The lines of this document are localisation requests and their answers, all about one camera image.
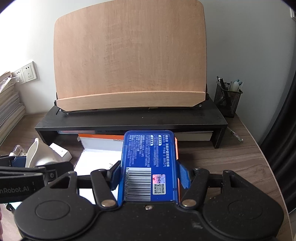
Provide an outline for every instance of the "blue plastic case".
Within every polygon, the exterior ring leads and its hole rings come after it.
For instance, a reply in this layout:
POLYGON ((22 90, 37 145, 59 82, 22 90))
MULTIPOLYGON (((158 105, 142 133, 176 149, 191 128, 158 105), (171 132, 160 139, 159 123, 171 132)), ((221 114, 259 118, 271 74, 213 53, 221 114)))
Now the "blue plastic case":
POLYGON ((118 204, 130 202, 178 203, 175 137, 167 130, 128 131, 121 158, 122 179, 118 204))

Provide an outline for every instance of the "silver bolt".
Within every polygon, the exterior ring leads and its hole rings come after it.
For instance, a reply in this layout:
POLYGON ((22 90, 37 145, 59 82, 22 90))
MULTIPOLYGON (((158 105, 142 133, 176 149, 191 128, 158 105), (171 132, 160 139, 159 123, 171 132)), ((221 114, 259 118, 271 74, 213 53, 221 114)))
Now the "silver bolt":
POLYGON ((146 206, 145 206, 145 209, 146 209, 146 210, 151 210, 151 209, 153 209, 153 206, 152 206, 152 205, 146 205, 146 206))
POLYGON ((186 199, 186 200, 184 200, 184 201, 182 202, 182 205, 183 205, 184 207, 193 207, 193 206, 196 205, 196 201, 193 200, 193 199, 186 199))
POLYGON ((116 202, 112 199, 106 199, 104 201, 101 202, 101 205, 103 207, 113 207, 116 205, 116 202))

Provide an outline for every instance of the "pen holder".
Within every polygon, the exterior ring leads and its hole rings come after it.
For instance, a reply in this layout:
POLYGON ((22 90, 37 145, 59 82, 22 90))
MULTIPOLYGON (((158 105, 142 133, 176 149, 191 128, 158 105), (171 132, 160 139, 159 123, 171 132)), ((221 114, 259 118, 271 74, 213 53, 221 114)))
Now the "pen holder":
POLYGON ((234 117, 242 93, 241 90, 239 92, 224 90, 217 82, 214 103, 224 117, 234 117))

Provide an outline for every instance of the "black curtain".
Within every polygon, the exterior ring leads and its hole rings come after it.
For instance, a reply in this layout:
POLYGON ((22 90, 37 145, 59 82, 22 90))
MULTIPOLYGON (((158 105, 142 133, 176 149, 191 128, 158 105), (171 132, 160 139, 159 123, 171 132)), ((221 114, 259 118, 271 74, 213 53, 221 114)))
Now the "black curtain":
POLYGON ((285 103, 260 148, 291 212, 296 208, 296 73, 285 103))

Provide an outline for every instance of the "desk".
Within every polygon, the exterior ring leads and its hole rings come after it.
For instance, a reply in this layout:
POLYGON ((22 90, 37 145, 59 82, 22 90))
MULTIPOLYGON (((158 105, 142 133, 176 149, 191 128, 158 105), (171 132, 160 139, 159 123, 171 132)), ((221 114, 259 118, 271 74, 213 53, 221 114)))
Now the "desk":
MULTIPOLYGON (((23 117, 0 147, 0 155, 11 152, 16 144, 20 144, 28 150, 34 138, 38 137, 34 127, 43 117, 44 114, 23 117)), ((178 151, 181 163, 187 168, 203 167, 208 169, 210 173, 217 174, 221 174, 225 169, 230 169, 253 183, 275 199, 284 210, 284 222, 278 233, 278 239, 280 241, 292 240, 288 212, 264 155, 237 116, 226 120, 229 127, 244 139, 243 143, 239 142, 228 131, 225 132, 219 149, 214 149, 211 142, 179 142, 178 151)), ((83 150, 74 135, 60 135, 56 144, 70 151, 73 156, 72 163, 78 160, 83 150)), ((214 190, 212 193, 208 193, 208 196, 215 194, 217 193, 214 190)))

